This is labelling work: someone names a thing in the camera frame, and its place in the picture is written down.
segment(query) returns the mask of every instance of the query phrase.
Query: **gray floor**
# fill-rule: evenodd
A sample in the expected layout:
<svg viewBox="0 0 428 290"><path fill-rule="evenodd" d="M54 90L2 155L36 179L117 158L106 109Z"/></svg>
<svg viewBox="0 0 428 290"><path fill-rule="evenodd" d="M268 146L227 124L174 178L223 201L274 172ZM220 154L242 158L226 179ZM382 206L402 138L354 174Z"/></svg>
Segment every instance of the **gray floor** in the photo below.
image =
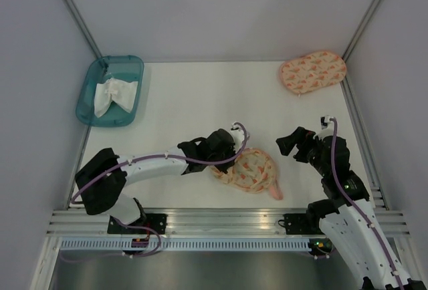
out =
<svg viewBox="0 0 428 290"><path fill-rule="evenodd" d="M100 252L65 252L70 259ZM163 252L148 258L59 262L55 290L323 289L317 262L297 253Z"/></svg>

